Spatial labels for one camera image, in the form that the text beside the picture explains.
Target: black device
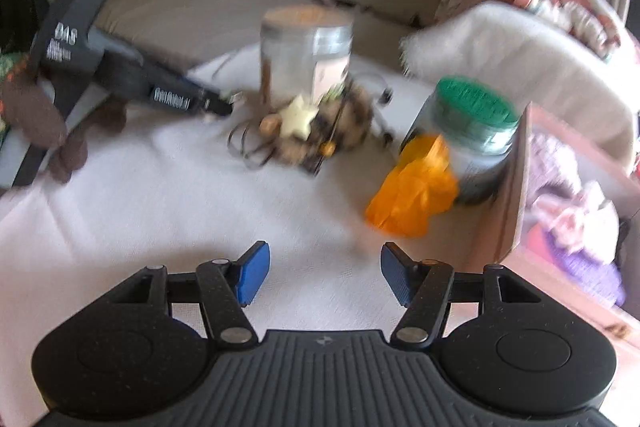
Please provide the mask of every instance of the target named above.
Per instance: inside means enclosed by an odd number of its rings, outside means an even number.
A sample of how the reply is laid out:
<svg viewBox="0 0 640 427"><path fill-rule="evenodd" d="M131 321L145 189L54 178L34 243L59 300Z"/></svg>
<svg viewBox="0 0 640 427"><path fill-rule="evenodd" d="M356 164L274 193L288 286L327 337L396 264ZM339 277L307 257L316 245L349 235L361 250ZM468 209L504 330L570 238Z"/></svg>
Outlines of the black device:
<svg viewBox="0 0 640 427"><path fill-rule="evenodd" d="M94 20L105 1L55 0L31 45L29 69L49 71L49 80L40 85L69 128L110 94L176 112L231 113L232 103L216 90L96 28ZM11 129L0 148L0 187L31 184L46 155L19 129Z"/></svg>
<svg viewBox="0 0 640 427"><path fill-rule="evenodd" d="M455 273L382 248L408 309L381 331L267 331L241 307L267 276L256 243L195 273L146 267L49 333L33 378L50 409L38 427L612 427L596 408L609 341L509 269ZM207 337L172 318L199 303ZM452 303L479 315L443 337Z"/></svg>

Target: orange cloth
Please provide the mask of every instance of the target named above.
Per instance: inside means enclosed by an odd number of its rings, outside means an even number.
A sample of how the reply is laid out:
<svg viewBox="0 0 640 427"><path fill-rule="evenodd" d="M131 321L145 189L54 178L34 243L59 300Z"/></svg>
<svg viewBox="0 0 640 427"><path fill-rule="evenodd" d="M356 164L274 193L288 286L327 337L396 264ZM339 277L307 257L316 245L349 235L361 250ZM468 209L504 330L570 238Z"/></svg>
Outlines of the orange cloth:
<svg viewBox="0 0 640 427"><path fill-rule="evenodd" d="M429 217L446 212L458 197L458 181L449 168L449 149L441 136L423 135L402 150L367 207L367 222L385 232L420 237Z"/></svg>

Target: yellow star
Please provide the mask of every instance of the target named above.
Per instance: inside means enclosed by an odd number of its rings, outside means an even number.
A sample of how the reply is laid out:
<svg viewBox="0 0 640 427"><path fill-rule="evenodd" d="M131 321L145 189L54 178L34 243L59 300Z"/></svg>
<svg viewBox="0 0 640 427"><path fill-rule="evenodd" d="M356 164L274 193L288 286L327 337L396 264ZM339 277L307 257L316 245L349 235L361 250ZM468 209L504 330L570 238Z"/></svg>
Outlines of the yellow star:
<svg viewBox="0 0 640 427"><path fill-rule="evenodd" d="M302 95L299 94L279 113L282 117L280 137L288 138L295 135L306 140L311 133L311 121L316 117L316 114L318 114L318 108L315 105L305 103Z"/></svg>

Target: purple fabric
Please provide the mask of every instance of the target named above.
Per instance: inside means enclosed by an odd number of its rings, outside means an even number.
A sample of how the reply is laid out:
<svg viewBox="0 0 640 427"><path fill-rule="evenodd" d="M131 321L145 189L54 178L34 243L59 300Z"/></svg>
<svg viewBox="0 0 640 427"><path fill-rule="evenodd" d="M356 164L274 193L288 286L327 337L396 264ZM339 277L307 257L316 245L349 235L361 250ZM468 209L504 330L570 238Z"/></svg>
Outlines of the purple fabric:
<svg viewBox="0 0 640 427"><path fill-rule="evenodd" d="M545 231L546 244L551 257L566 275L589 295L603 299L610 306L621 306L625 301L622 277L615 264L600 264L592 261L584 250L567 253L556 245L556 238Z"/></svg>

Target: green lid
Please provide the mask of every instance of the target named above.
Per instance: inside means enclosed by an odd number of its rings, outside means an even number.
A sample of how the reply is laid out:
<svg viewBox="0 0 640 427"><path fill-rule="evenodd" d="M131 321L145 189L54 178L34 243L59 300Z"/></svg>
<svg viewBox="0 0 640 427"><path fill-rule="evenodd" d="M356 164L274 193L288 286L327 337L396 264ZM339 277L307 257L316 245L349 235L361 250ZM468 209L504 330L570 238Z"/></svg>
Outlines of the green lid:
<svg viewBox="0 0 640 427"><path fill-rule="evenodd" d="M435 95L433 117L444 133L487 152L510 146L519 117L499 94L469 78L446 76Z"/></svg>

